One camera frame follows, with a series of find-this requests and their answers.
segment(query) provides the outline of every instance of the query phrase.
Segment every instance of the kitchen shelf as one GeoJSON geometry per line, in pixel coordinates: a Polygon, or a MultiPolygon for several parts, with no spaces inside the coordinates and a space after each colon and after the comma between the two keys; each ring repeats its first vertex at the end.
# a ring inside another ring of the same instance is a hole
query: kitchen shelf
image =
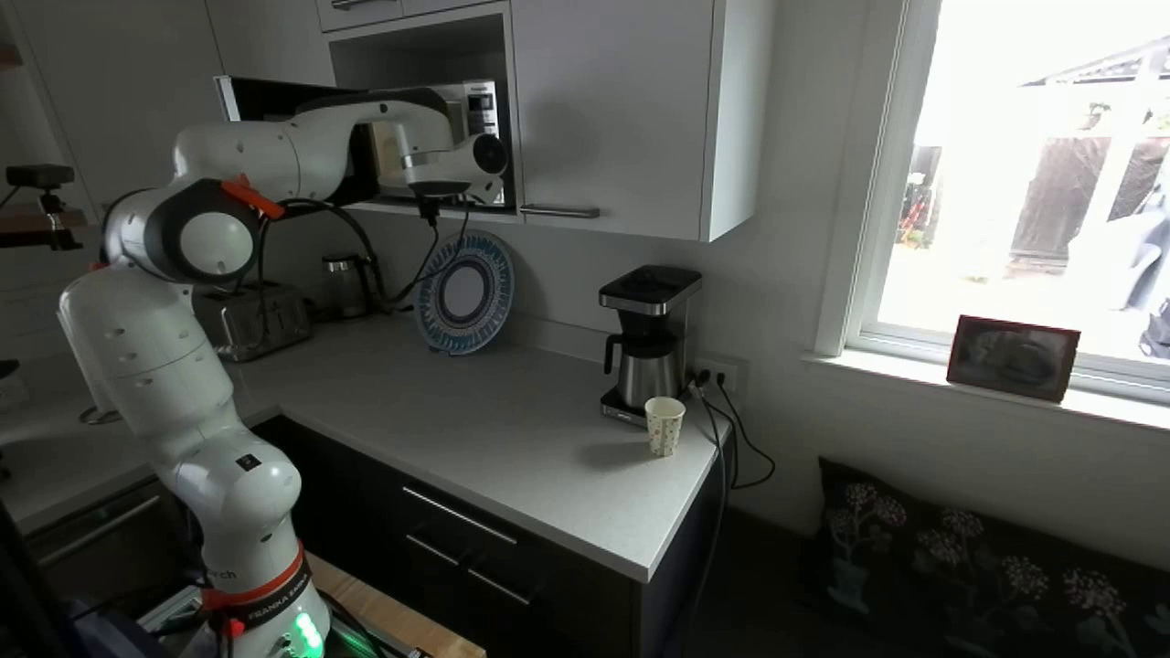
{"type": "MultiPolygon", "coordinates": [[[[63,223],[71,230],[85,227],[85,217],[78,207],[63,211],[63,223]]],[[[47,217],[36,207],[4,207],[0,211],[0,250],[8,244],[47,244],[47,217]]]]}

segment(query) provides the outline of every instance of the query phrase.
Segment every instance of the decorative plate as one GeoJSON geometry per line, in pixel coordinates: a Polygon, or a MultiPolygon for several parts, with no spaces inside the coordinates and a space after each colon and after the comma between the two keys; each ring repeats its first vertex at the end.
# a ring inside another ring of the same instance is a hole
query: decorative plate
{"type": "Polygon", "coordinates": [[[463,244],[447,241],[435,262],[444,266],[417,289],[417,334],[430,350],[474,355],[504,328],[514,302],[508,244],[469,230],[463,244]]]}

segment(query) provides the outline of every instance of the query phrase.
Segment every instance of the microwave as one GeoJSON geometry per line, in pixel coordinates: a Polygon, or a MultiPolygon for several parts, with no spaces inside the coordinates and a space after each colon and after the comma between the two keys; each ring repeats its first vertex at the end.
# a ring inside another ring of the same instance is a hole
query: microwave
{"type": "MultiPolygon", "coordinates": [[[[414,100],[423,106],[444,104],[454,138],[493,135],[513,146],[508,94],[497,79],[454,79],[414,88],[318,88],[256,76],[211,76],[222,122],[285,122],[309,106],[353,104],[353,100],[414,100]]],[[[479,207],[513,211],[514,187],[513,165],[493,187],[470,191],[479,207]]],[[[414,200],[403,180],[400,135],[381,126],[367,126],[352,135],[352,170],[333,200],[414,200]]]]}

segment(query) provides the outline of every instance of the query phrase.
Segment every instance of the cushion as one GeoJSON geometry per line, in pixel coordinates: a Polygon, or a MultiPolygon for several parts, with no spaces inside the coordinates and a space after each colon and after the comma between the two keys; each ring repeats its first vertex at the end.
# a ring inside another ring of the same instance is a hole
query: cushion
{"type": "Polygon", "coordinates": [[[873,634],[975,658],[1163,658],[1170,575],[823,462],[814,591],[873,634]]]}

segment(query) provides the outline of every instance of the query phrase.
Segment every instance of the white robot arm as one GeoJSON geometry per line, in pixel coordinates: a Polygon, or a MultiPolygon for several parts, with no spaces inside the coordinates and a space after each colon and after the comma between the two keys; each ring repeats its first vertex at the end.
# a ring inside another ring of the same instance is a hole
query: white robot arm
{"type": "Polygon", "coordinates": [[[419,199],[454,199],[504,170],[489,135],[454,141],[447,115],[396,100],[283,126],[191,129],[177,141],[177,180],[108,211],[108,266],[78,278],[57,302],[97,411],[123,417],[157,479],[194,512],[203,607],[238,658],[320,653],[329,607],[289,520],[300,470],[238,421],[231,378],[191,313],[191,285],[231,283],[253,262],[253,230],[278,211],[263,199],[329,199],[367,122],[396,129],[406,182],[419,199]],[[238,177],[258,211],[222,187],[238,177]]]}

